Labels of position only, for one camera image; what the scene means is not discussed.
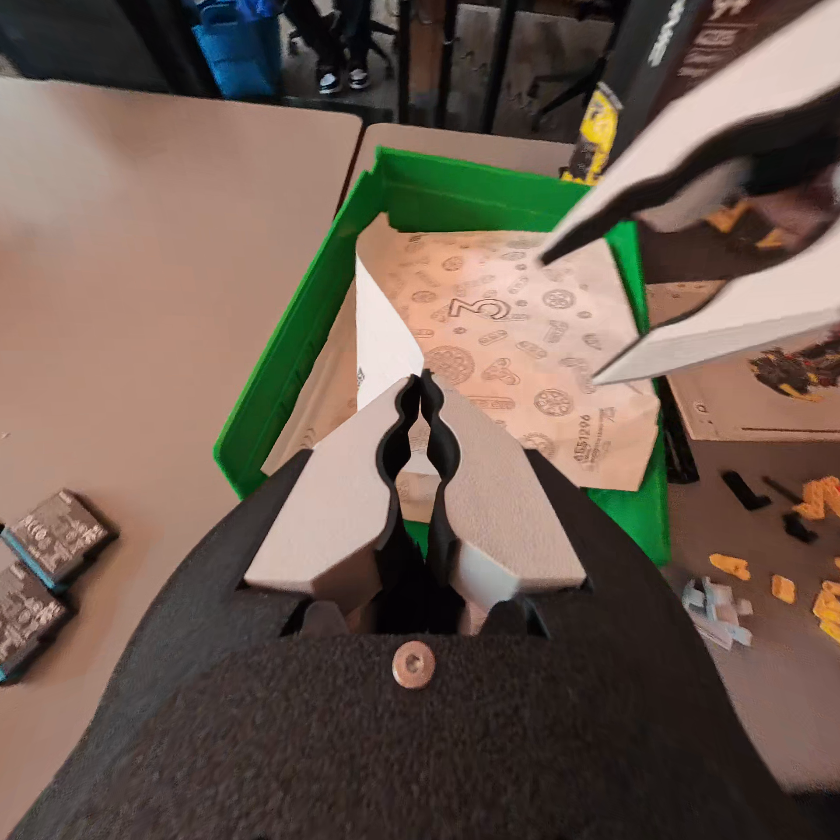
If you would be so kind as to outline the black angled lego piece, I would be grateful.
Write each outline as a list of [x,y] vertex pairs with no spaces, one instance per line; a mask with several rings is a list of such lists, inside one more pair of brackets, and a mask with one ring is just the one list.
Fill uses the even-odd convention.
[[738,471],[724,470],[720,473],[720,478],[746,511],[762,510],[772,504],[768,496],[756,493]]

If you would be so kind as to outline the white paper sheet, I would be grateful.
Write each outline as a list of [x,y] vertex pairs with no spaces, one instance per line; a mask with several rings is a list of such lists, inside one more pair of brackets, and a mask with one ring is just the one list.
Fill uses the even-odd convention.
[[432,313],[443,303],[422,267],[393,255],[355,254],[356,405],[362,411],[395,383],[420,375],[444,331]]

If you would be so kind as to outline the brown printed paper bag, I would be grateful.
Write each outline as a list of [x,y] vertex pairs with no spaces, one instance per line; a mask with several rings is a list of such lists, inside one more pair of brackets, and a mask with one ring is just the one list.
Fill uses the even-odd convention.
[[616,258],[601,238],[543,267],[547,235],[401,233],[380,214],[357,249],[424,268],[444,331],[426,367],[576,486],[636,491],[658,435],[650,381],[594,385],[610,351],[638,336]]

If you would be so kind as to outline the pile of yellow lego pieces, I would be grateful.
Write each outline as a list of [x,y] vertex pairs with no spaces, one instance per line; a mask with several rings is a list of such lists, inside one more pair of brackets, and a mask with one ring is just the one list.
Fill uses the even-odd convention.
[[[801,501],[796,502],[787,512],[796,511],[804,520],[805,525],[812,530],[808,526],[808,523],[824,521],[827,513],[838,518],[838,490],[839,482],[835,476],[825,476],[820,479],[810,480],[804,483],[802,487]],[[745,559],[730,554],[714,552],[709,554],[708,561],[713,568],[740,581],[748,582],[752,579],[749,562]],[[795,604],[797,597],[796,583],[783,574],[772,573],[770,575],[770,593],[775,600],[792,606]],[[820,631],[829,636],[835,644],[838,644],[838,581],[821,581],[814,596],[812,614],[818,622]]]

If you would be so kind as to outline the black battery pack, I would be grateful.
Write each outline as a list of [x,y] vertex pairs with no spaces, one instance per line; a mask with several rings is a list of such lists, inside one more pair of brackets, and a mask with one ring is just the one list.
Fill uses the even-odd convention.
[[65,592],[119,530],[88,499],[60,489],[2,529],[2,542],[54,594]]
[[1,572],[1,683],[11,684],[41,656],[72,616],[23,563]]

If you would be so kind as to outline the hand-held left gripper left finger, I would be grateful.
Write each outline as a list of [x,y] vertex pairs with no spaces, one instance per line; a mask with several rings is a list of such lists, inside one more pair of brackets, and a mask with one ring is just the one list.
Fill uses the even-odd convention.
[[251,590],[374,608],[374,630],[424,630],[424,561],[404,524],[396,477],[411,455],[422,382],[414,374],[279,470],[293,482],[245,572]]

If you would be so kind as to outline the blue container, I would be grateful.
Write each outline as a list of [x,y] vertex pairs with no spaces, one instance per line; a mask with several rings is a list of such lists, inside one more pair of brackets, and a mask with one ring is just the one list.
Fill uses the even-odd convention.
[[200,2],[196,15],[193,35],[225,99],[279,95],[281,47],[275,2]]

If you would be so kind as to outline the light grey lego bracket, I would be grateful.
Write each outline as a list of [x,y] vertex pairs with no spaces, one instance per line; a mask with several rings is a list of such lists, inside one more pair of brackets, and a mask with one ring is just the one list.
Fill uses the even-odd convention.
[[741,620],[753,615],[753,605],[736,598],[731,587],[713,583],[707,576],[690,579],[682,591],[681,602],[698,634],[707,642],[726,651],[735,644],[752,646],[752,632]]

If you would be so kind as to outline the open instruction booklet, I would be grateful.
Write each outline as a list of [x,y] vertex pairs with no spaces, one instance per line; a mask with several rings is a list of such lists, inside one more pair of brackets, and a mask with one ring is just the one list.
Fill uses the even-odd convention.
[[692,439],[839,439],[838,325],[690,366],[667,381]]

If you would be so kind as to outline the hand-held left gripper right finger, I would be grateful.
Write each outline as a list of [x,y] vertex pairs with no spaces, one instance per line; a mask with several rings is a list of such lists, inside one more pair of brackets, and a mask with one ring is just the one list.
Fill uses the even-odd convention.
[[437,471],[426,567],[429,634],[468,634],[475,607],[489,634],[548,634],[536,597],[576,591],[586,572],[529,452],[430,371],[420,380]]

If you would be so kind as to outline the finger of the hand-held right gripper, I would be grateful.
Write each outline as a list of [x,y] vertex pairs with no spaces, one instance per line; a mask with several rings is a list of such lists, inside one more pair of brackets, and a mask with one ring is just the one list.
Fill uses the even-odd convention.
[[636,382],[839,320],[839,226],[785,262],[731,280],[699,309],[660,323],[593,374],[594,385]]
[[821,2],[672,101],[569,211],[539,253],[548,266],[661,207],[727,161],[798,144],[838,116],[839,2]]

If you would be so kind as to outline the yellow black packet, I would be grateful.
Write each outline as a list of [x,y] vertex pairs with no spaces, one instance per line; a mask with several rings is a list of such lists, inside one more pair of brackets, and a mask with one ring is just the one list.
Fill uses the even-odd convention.
[[594,186],[601,179],[616,138],[623,105],[603,82],[597,83],[579,129],[579,136],[568,165],[560,179]]

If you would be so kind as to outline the green plastic bin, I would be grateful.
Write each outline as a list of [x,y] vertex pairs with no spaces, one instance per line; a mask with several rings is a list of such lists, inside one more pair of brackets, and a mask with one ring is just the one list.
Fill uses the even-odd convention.
[[[266,480],[261,467],[291,418],[328,341],[354,276],[357,237],[379,213],[399,230],[523,229],[549,232],[590,188],[409,150],[377,148],[371,170],[350,189],[329,233],[259,357],[213,448],[239,500]],[[637,327],[649,326],[635,222],[606,235]],[[659,432],[637,492],[588,490],[590,498],[657,567],[671,558],[665,436]]]

